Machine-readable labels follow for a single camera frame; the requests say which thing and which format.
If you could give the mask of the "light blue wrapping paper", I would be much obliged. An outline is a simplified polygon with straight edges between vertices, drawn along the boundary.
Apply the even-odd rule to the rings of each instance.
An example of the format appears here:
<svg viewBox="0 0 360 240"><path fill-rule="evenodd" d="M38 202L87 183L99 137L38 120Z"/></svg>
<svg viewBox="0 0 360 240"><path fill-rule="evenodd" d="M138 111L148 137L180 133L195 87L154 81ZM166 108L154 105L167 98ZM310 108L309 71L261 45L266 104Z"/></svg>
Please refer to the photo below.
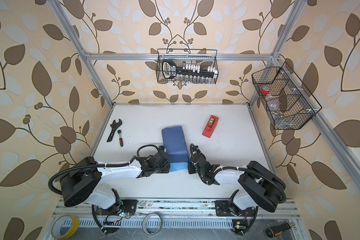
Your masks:
<svg viewBox="0 0 360 240"><path fill-rule="evenodd" d="M169 156L170 172L187 169L189 153L182 126L162 129L162 137Z"/></svg>

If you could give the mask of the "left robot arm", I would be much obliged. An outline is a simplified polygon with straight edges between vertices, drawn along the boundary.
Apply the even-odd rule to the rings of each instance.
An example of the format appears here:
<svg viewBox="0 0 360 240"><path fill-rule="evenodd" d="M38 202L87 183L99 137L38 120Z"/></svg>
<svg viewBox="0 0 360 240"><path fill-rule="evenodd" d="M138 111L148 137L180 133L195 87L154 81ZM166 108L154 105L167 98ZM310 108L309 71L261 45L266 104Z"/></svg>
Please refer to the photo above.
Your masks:
<svg viewBox="0 0 360 240"><path fill-rule="evenodd" d="M125 210L116 189L108 187L107 182L119 179L138 179L153 174L170 172L170 157L164 146L155 146L157 152L141 157L140 150L126 163L102 163L94 157L86 157L72 168L61 170L48 181L49 189L63 197L65 207L74 207L81 203L99 207L110 214L119 214Z"/></svg>

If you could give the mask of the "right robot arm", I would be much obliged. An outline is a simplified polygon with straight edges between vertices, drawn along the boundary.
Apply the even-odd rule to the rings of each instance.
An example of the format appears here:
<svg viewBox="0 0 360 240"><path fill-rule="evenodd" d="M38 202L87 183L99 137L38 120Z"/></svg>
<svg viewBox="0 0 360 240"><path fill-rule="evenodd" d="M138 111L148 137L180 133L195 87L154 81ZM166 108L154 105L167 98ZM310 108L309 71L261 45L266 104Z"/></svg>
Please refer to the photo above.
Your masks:
<svg viewBox="0 0 360 240"><path fill-rule="evenodd" d="M275 174L256 161L244 167L224 167L207 161L199 147L190 145L189 174L198 174L208 185L235 185L235 190L226 203L224 211L241 216L245 210L260 207L267 212L275 212L278 204L287 200L286 185Z"/></svg>

